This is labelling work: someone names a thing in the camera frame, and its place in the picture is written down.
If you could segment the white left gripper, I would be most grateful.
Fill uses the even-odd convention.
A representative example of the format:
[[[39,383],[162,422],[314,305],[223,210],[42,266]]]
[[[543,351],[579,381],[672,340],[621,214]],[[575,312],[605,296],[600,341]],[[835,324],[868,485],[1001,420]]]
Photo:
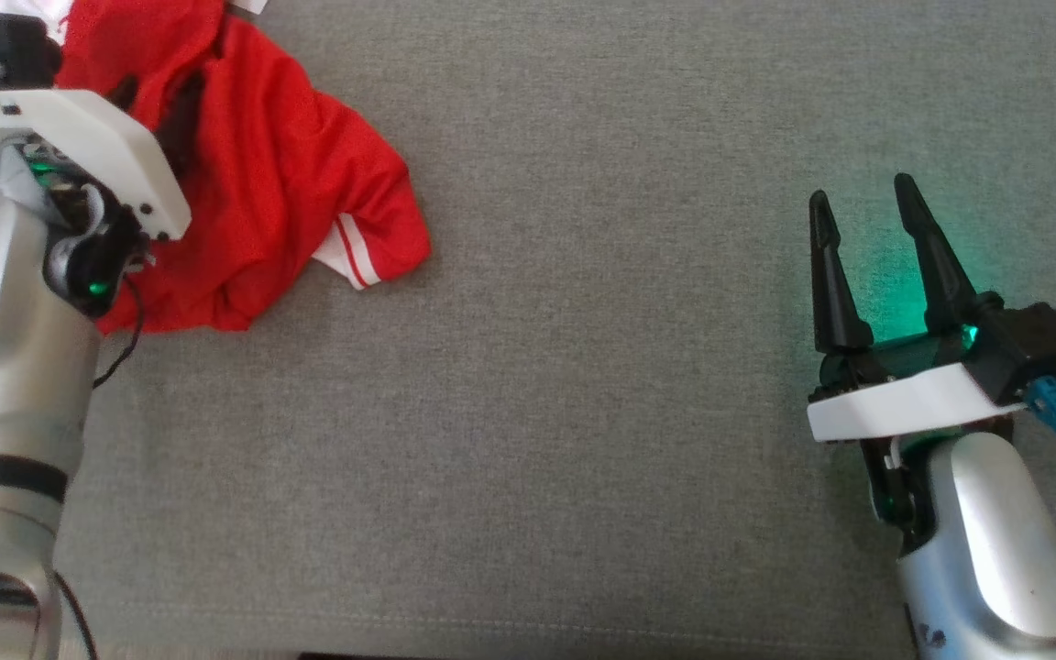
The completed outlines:
[[[34,131],[131,206],[148,235],[180,241],[192,209],[177,180],[196,153],[204,84],[200,71],[185,76],[154,134],[128,115],[135,75],[118,81],[109,101],[88,89],[0,89],[0,128]]]

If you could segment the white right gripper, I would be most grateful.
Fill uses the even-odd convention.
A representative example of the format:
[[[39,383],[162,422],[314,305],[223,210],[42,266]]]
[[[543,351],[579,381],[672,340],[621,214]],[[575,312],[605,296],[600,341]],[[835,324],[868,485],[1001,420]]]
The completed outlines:
[[[821,384],[808,398],[810,433],[818,444],[904,437],[1008,416],[1024,402],[997,406],[963,364],[977,297],[963,264],[912,175],[894,176],[898,214],[912,238],[931,334],[875,344],[859,315],[840,259],[840,229],[829,199],[808,200],[810,287]]]

